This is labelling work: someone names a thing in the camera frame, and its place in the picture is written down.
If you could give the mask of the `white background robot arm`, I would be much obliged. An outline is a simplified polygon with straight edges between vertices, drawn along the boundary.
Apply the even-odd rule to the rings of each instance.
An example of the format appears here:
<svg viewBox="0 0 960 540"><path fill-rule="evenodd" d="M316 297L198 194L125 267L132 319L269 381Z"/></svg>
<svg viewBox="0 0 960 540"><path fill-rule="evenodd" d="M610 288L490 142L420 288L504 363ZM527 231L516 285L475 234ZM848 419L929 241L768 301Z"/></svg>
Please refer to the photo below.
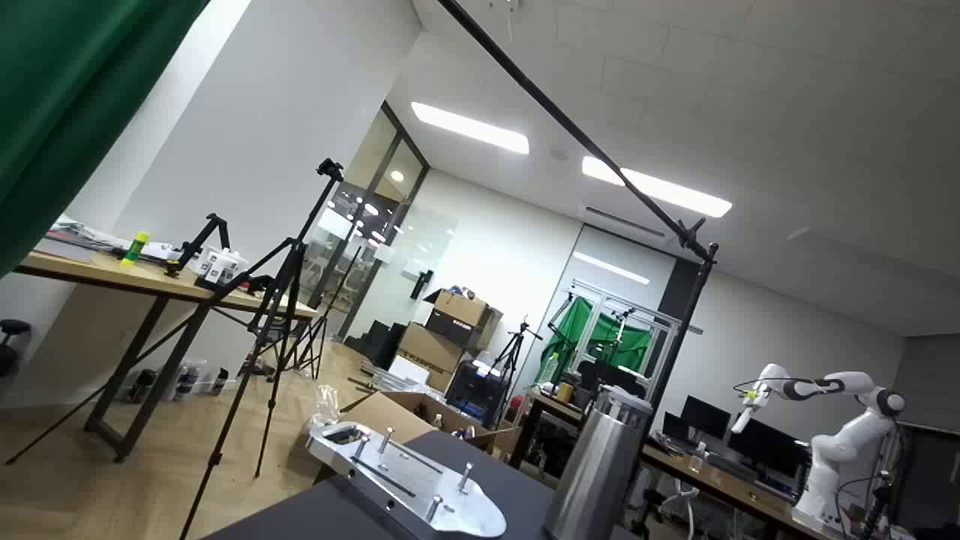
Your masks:
<svg viewBox="0 0 960 540"><path fill-rule="evenodd" d="M839 468L854 461L862 449L897 427L906 399L875 384L868 371L828 371L820 377L789 375L781 363L768 363L740 394L740 410L732 419L732 435L740 435L752 414L770 399L811 401L817 396L852 396L862 414L847 419L835 435L811 438L811 471L803 491L793 508L793 519L808 527L822 527L828 503L839 488Z"/></svg>

